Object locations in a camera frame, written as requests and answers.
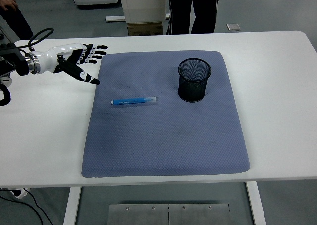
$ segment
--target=small box on floor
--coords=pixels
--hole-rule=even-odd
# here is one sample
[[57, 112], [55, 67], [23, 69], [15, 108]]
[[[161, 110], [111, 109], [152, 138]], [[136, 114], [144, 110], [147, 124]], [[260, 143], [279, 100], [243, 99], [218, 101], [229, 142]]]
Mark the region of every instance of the small box on floor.
[[129, 36], [163, 35], [163, 23], [128, 23]]

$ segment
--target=blue marker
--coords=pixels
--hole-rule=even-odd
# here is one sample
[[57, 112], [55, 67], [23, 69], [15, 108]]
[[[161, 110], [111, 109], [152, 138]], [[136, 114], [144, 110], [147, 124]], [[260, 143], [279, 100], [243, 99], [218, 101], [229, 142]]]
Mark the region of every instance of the blue marker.
[[137, 103], [146, 103], [146, 102], [155, 102], [156, 97], [146, 97], [146, 98], [131, 98], [131, 99], [121, 99], [121, 100], [112, 100], [112, 105], [126, 105], [126, 104], [137, 104]]

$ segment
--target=person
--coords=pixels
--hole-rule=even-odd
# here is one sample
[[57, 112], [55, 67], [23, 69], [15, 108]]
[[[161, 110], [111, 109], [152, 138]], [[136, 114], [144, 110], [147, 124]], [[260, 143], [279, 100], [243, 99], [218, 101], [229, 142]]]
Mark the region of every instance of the person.
[[195, 21], [192, 34], [213, 33], [219, 0], [169, 0], [170, 20], [167, 34], [188, 34], [193, 4]]
[[21, 40], [28, 40], [33, 36], [15, 0], [0, 0], [0, 15]]

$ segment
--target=gray-blue mat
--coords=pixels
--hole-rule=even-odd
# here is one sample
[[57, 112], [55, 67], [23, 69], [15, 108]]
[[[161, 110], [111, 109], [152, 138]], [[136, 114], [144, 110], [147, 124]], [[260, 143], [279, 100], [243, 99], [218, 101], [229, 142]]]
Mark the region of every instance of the gray-blue mat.
[[[205, 97], [177, 93], [178, 65], [211, 66]], [[219, 52], [108, 54], [98, 76], [83, 157], [84, 177], [208, 175], [250, 168], [227, 69]], [[114, 99], [158, 97], [114, 106]]]

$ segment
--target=white robotic hand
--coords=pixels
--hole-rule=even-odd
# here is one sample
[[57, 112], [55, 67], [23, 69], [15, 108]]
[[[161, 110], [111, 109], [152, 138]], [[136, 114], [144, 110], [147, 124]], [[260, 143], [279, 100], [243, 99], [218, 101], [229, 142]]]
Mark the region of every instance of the white robotic hand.
[[68, 44], [50, 48], [46, 52], [31, 51], [25, 56], [25, 60], [28, 63], [29, 72], [32, 74], [64, 71], [77, 80], [98, 85], [99, 80], [91, 77], [76, 64], [96, 64], [97, 60], [102, 59], [106, 54], [104, 50], [107, 48], [105, 45]]

